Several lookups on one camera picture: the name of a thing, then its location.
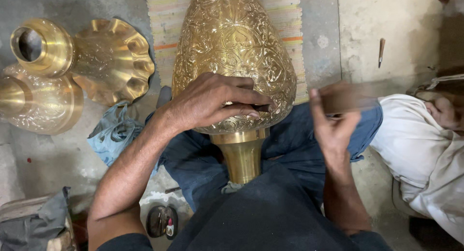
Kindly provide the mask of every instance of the polished brass vessel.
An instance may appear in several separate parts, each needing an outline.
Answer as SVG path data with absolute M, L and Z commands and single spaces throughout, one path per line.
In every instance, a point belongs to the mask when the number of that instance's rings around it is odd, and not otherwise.
M 27 56 L 23 39 L 39 39 L 37 58 Z M 30 73 L 57 78 L 72 72 L 74 80 L 96 102 L 113 106 L 130 103 L 148 90 L 154 64 L 148 43 L 132 26 L 119 19 L 98 19 L 76 37 L 44 18 L 31 18 L 16 29 L 10 40 L 18 62 Z
M 29 74 L 20 64 L 0 76 L 0 115 L 9 123 L 38 134 L 69 130 L 82 113 L 84 94 L 70 74 L 46 79 Z
M 258 0 L 191 1 L 177 45 L 173 97 L 204 72 L 251 77 L 254 89 L 278 104 L 257 119 L 235 116 L 195 129 L 219 146 L 230 180 L 247 183 L 260 174 L 263 140 L 291 111 L 297 89 L 287 50 Z

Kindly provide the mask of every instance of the small bottle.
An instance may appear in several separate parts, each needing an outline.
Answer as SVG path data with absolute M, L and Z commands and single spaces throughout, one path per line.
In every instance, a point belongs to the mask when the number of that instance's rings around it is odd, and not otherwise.
M 166 226 L 166 235 L 172 237 L 174 234 L 174 225 L 173 225 L 173 219 L 169 218 L 167 221 L 167 226 Z

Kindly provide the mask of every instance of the floral engraving pattern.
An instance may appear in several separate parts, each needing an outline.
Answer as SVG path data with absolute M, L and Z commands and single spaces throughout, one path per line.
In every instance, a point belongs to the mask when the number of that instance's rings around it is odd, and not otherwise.
M 258 119 L 235 116 L 195 130 L 225 134 L 270 127 L 290 113 L 297 76 L 287 50 L 258 0 L 192 0 L 182 26 L 173 96 L 204 72 L 251 77 L 254 89 L 278 104 Z

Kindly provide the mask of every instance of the hand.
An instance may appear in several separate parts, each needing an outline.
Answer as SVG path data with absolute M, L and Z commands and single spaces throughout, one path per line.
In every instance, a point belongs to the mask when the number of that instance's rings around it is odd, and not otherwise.
M 167 123 L 180 133 L 236 115 L 258 118 L 259 112 L 255 108 L 267 112 L 276 109 L 277 104 L 269 96 L 253 90 L 253 85 L 253 79 L 249 77 L 203 73 L 156 112 L 168 118 Z
M 435 105 L 431 102 L 424 103 L 427 112 L 430 113 L 433 119 L 445 129 L 462 130 L 463 129 L 463 115 L 462 108 L 455 107 L 445 97 L 440 97 L 435 100 Z
M 337 120 L 328 119 L 322 108 L 321 96 L 317 89 L 310 91 L 310 106 L 314 120 L 314 134 L 326 159 L 326 165 L 342 165 L 347 157 L 351 134 L 361 119 L 358 110 L 340 115 Z

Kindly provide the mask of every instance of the woven rug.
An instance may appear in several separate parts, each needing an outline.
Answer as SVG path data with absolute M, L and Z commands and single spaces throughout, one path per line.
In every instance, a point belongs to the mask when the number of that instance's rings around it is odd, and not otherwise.
M 302 9 L 300 0 L 261 0 L 269 17 L 278 29 L 297 73 L 295 105 L 308 101 L 305 68 L 303 65 Z M 171 86 L 174 57 L 184 16 L 190 0 L 147 0 L 148 15 L 154 38 L 156 70 L 162 86 Z

